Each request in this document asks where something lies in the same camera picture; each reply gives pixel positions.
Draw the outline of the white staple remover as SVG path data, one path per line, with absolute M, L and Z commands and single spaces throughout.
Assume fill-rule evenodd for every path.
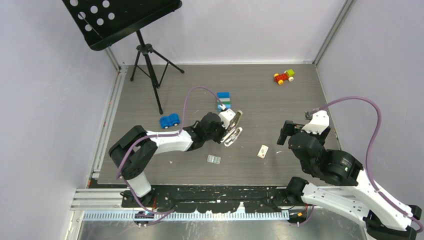
M 240 136 L 241 132 L 243 131 L 242 127 L 237 127 L 236 129 L 234 129 L 229 136 L 225 139 L 224 146 L 225 147 L 229 147 L 231 146 Z

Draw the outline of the beige white stapler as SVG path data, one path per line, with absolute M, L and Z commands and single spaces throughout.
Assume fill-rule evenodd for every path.
M 243 115 L 243 112 L 241 110 L 238 110 L 235 113 L 236 113 L 236 116 L 235 116 L 235 118 L 232 120 L 232 122 L 230 124 L 230 127 L 232 128 L 232 131 L 237 128 L 237 126 L 238 126 L 238 124 L 240 122 L 240 119 L 241 119 L 241 117 Z

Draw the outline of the staple tray with staples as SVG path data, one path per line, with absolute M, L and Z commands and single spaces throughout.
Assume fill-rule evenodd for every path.
M 207 162 L 208 163 L 218 164 L 219 165 L 220 162 L 221 162 L 221 157 L 215 156 L 215 155 L 208 155 Z

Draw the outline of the white staple box sleeve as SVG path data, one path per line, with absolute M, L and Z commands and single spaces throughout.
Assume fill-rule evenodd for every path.
M 257 156 L 261 159 L 264 159 L 267 152 L 268 152 L 269 147 L 266 145 L 262 145 L 257 153 Z

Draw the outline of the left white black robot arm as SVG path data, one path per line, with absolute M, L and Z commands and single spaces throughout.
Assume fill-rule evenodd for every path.
M 239 114 L 226 109 L 218 114 L 209 112 L 200 121 L 181 131 L 147 131 L 141 125 L 131 128 L 108 151 L 123 178 L 141 207 L 153 202 L 152 187 L 144 172 L 154 155 L 168 152 L 197 150 L 207 141 L 221 144 L 234 131 Z

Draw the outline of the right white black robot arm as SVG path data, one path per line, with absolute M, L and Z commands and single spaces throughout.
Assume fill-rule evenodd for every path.
M 400 210 L 395 209 L 373 188 L 363 165 L 353 155 L 343 150 L 325 149 L 330 127 L 318 135 L 309 134 L 302 128 L 301 124 L 285 121 L 277 144 L 283 145 L 288 141 L 288 148 L 299 160 L 304 173 L 340 187 L 355 199 L 324 190 L 294 176 L 284 191 L 288 203 L 325 208 L 357 223 L 376 240 L 416 239 L 418 231 L 411 224 L 421 217 L 419 206 L 394 200 Z

